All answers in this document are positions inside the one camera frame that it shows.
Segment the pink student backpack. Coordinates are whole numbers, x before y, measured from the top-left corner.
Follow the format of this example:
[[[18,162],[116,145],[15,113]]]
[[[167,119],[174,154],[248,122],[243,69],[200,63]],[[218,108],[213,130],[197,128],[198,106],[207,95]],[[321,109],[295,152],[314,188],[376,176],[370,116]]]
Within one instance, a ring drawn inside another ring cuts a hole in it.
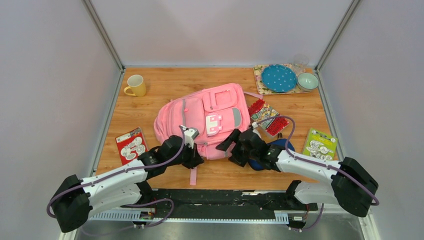
[[[247,94],[239,84],[228,83],[171,100],[158,112],[153,124],[155,136],[163,143],[172,135],[182,135],[180,125],[194,128],[199,133],[194,142],[200,156],[207,160],[229,158],[234,143],[225,151],[216,147],[234,129],[248,129],[251,117]]]

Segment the red comic book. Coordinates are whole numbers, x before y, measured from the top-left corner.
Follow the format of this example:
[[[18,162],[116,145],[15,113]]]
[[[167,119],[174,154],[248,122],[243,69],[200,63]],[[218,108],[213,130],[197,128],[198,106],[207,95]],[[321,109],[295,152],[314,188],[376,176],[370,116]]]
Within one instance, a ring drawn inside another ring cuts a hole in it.
[[[115,142],[122,165],[128,164],[132,160],[137,159],[142,153],[148,151],[148,146],[140,127],[117,136]]]

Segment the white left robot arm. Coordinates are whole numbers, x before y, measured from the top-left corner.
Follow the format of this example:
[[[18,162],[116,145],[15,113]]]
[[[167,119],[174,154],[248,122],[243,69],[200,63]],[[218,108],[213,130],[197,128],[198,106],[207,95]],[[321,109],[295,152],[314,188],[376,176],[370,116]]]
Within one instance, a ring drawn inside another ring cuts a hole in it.
[[[92,177],[66,177],[48,202],[47,215],[68,233],[94,215],[116,207],[148,207],[153,201],[149,179],[170,166],[193,169],[204,163],[195,144],[198,134],[193,128],[181,129],[182,136],[170,136],[162,145],[119,168]]]

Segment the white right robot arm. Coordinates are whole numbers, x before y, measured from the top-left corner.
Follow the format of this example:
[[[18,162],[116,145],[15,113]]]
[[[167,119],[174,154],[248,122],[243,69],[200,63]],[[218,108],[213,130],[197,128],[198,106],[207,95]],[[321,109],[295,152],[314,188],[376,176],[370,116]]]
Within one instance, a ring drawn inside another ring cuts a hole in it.
[[[235,129],[216,149],[230,151],[229,160],[241,167],[252,160],[265,170],[315,180],[314,183],[292,181],[285,195],[285,203],[290,209],[315,203],[331,204],[363,218],[371,206],[379,204],[375,196],[379,187],[377,181],[351,157],[334,161],[303,155],[288,146],[266,143],[252,129],[244,132]]]

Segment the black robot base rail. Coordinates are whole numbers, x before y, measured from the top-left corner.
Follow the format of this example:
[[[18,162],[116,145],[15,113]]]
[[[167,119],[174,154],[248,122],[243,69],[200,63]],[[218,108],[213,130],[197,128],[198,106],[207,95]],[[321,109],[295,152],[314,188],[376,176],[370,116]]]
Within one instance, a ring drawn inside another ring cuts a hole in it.
[[[170,218],[218,220],[270,220],[275,211],[293,211],[304,215],[317,211],[315,203],[306,206],[284,191],[165,189],[152,190],[141,196],[136,204],[155,200],[152,209],[162,218],[172,211]]]

